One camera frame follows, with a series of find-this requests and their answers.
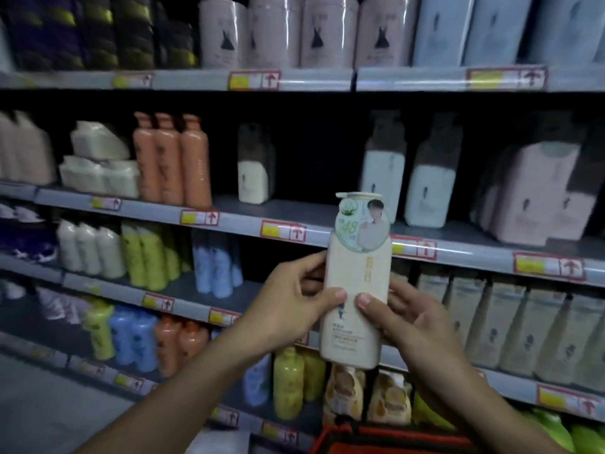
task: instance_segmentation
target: pink bottle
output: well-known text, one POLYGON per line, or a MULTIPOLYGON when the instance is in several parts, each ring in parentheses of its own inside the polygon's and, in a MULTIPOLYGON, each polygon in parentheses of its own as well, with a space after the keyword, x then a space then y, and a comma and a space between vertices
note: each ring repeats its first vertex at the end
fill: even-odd
POLYGON ((545 116, 537 135, 544 141, 521 148, 504 176, 490 224, 502 242, 546 244, 578 158, 579 143, 568 142, 581 138, 573 135, 571 115, 553 111, 545 116))
POLYGON ((162 176, 155 144, 155 129, 151 117, 147 113, 136 111, 134 116, 139 121, 139 127, 134 130, 132 139, 139 162, 139 192, 141 199, 147 202, 162 202, 162 176))
POLYGON ((185 205, 194 209, 207 209, 212 207, 208 136, 201 130, 197 116, 184 114, 183 118, 187 126, 181 134, 185 205))
POLYGON ((172 116, 155 113, 158 129, 155 131, 162 173, 162 202, 167 205, 185 204, 180 134, 174 128, 172 116))

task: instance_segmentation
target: orange bottle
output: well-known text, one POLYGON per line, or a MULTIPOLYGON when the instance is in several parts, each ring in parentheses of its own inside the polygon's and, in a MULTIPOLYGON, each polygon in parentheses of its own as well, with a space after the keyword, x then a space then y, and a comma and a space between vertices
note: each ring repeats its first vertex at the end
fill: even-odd
POLYGON ((188 321, 178 336, 178 344, 181 348, 181 365, 185 366, 196 353, 204 350, 210 341, 210 333, 205 328, 200 328, 196 322, 188 321))
POLYGON ((185 204, 193 209, 207 209, 212 207, 208 136, 201 130, 197 116, 184 114, 183 118, 187 126, 181 134, 185 204))
POLYGON ((169 378, 178 371, 179 350, 178 334, 181 324, 174 321, 170 315, 163 315, 155 324, 155 339, 157 340, 157 359, 160 373, 169 378))
POLYGON ((155 118, 158 125, 158 129, 155 131, 155 143, 162 172, 162 202, 168 205, 183 205, 185 188, 180 134, 174 128, 174 121, 170 114, 155 113, 155 118))
POLYGON ((155 144, 155 129, 147 113, 136 111, 134 116, 139 120, 132 139, 139 162, 139 192, 141 199, 147 202, 162 202, 162 176, 155 144))

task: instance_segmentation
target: forearm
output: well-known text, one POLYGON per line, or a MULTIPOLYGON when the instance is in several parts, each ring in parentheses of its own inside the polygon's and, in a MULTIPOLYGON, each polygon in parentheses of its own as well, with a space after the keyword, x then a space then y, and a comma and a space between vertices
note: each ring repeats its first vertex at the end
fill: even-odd
POLYGON ((225 330, 176 376, 92 437, 77 454, 182 454, 225 390, 261 359, 236 326, 225 330))
POLYGON ((519 415, 486 382, 474 383, 461 418, 481 442, 496 454, 565 454, 536 424, 519 415))

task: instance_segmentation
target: man's black hair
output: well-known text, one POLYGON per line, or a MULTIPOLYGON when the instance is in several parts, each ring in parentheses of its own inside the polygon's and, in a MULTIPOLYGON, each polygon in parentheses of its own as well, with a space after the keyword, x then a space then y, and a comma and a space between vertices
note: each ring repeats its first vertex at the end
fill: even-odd
POLYGON ((368 201, 368 208, 371 209, 372 207, 382 210, 384 209, 384 204, 380 199, 372 199, 368 201))

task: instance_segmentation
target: hand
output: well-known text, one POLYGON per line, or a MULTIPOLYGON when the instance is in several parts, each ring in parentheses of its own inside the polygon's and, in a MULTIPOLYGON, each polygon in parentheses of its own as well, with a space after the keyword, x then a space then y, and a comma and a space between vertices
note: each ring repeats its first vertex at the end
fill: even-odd
POLYGON ((368 293, 356 303, 397 346, 429 406, 457 425, 451 413, 468 405, 464 389, 489 388, 466 358, 445 307, 393 276, 387 304, 368 293))
POLYGON ((344 288, 323 289, 327 252, 281 263, 268 276, 246 313, 235 323, 247 329, 248 338, 258 338, 261 353, 291 346, 301 339, 320 317, 347 298, 344 288), (313 297, 303 290, 319 292, 313 297))

